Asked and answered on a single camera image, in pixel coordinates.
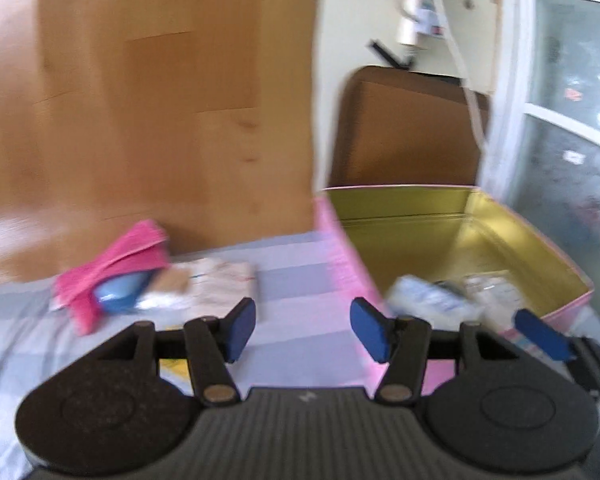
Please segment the light green cloth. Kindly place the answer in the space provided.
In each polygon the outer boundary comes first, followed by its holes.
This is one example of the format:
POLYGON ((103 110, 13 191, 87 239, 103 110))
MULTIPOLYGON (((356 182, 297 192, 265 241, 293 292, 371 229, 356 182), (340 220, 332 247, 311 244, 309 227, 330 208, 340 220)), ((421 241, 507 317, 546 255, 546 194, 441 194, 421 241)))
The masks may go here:
POLYGON ((482 322, 495 332, 511 330, 516 311, 526 307, 525 297, 507 271, 470 274, 462 279, 462 286, 480 309, 482 322))

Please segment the brown chair backrest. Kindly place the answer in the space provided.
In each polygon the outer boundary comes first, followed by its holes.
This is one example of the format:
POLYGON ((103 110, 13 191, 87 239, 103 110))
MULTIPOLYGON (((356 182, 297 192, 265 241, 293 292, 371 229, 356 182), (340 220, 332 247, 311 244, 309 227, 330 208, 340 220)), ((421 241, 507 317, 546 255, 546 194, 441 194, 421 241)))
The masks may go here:
POLYGON ((365 66, 341 93, 328 185, 472 185, 480 158, 458 79, 365 66))

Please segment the pink knitted cloth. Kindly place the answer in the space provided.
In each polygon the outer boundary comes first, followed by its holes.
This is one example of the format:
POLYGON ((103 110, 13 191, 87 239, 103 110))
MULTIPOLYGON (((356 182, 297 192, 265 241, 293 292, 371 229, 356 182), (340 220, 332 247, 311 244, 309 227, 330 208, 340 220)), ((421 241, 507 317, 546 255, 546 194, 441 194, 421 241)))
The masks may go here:
POLYGON ((90 262, 58 276, 54 296, 61 308, 69 310, 73 327, 80 336, 96 330, 102 308, 95 288, 108 278, 161 270, 170 266, 166 232, 155 221, 137 222, 90 262))

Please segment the yellow card case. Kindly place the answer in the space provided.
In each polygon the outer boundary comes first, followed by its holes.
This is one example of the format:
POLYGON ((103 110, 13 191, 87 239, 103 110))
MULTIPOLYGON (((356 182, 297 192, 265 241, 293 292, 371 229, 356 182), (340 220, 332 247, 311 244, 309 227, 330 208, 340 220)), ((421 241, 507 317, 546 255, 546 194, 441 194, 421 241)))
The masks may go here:
POLYGON ((172 382, 184 392, 191 391, 187 362, 184 359, 162 359, 159 361, 159 375, 172 382))

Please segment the wooden pattern wall sheet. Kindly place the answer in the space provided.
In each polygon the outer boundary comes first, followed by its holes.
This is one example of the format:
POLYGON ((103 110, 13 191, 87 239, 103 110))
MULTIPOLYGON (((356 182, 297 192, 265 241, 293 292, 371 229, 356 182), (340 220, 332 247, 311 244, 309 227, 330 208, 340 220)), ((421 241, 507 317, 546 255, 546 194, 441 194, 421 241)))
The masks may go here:
POLYGON ((317 0, 0 0, 0 284, 313 226, 317 0))

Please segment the white blue tissue packet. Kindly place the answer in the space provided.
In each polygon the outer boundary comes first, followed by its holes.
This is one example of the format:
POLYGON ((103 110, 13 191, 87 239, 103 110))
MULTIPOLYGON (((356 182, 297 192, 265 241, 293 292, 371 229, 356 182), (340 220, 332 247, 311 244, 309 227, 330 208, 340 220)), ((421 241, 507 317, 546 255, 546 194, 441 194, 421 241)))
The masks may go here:
POLYGON ((461 323, 482 318, 482 309, 464 296, 414 275, 400 276, 387 291, 385 304, 394 315, 421 318, 434 330, 458 330, 461 323))

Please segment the frosted glass door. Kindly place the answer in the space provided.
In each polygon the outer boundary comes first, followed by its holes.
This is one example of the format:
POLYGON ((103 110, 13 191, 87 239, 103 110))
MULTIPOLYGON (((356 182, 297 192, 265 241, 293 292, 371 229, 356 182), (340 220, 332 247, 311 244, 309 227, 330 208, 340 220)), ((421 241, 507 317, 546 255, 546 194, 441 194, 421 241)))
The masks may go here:
POLYGON ((478 180, 566 252, 600 316, 600 0, 500 0, 478 180))

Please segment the cotton swab pack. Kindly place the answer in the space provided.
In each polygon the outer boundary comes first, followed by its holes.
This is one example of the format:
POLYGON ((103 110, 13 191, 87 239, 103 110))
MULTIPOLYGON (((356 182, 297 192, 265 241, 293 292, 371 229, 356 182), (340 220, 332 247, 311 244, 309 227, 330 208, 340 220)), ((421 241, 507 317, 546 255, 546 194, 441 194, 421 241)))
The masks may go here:
POLYGON ((158 271, 138 297, 140 310, 185 309, 193 302, 187 266, 170 266, 158 271))

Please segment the pink tin box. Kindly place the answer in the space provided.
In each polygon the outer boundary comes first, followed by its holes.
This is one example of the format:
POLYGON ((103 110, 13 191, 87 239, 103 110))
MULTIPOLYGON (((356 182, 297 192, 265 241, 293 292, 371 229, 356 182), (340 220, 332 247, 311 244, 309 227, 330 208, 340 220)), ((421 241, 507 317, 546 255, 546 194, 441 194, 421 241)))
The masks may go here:
POLYGON ((566 332, 594 293, 571 258, 481 188, 329 188, 317 196, 315 214, 345 302, 364 297, 382 309, 387 290, 407 274, 458 283, 467 275, 502 272, 530 310, 566 332))

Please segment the striped grey bed sheet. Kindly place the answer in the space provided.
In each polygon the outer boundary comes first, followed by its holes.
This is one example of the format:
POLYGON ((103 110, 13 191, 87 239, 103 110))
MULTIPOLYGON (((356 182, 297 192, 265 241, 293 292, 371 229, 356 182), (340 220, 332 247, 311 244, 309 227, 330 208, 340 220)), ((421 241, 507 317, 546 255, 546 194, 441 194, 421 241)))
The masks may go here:
MULTIPOLYGON (((330 277, 327 238, 279 236, 211 250, 211 258, 249 262, 257 271, 257 327, 230 373, 252 386, 365 386, 375 380, 353 334, 349 305, 330 277)), ((50 309, 52 280, 0 285, 0 479, 31 467, 15 434, 15 414, 32 389, 124 327, 150 320, 157 330, 182 326, 191 309, 134 310, 106 316, 80 336, 66 310, 50 309)))

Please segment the white paper sachet packet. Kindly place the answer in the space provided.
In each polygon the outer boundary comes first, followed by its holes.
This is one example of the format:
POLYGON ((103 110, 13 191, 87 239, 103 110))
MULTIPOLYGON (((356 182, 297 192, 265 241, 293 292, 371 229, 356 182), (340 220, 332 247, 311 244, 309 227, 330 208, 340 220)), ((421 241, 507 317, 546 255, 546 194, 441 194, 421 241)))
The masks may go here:
POLYGON ((201 258, 188 263, 193 306, 202 312, 227 312, 243 298, 257 298, 257 277, 248 262, 201 258))

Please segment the blue glasses case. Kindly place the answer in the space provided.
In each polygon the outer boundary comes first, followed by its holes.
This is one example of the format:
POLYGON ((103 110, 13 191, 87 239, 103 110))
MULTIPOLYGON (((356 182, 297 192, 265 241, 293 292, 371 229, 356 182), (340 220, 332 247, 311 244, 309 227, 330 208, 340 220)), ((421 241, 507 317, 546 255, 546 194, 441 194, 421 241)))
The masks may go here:
POLYGON ((138 271, 107 278, 94 288, 94 298, 107 314, 132 311, 148 287, 154 270, 138 271))

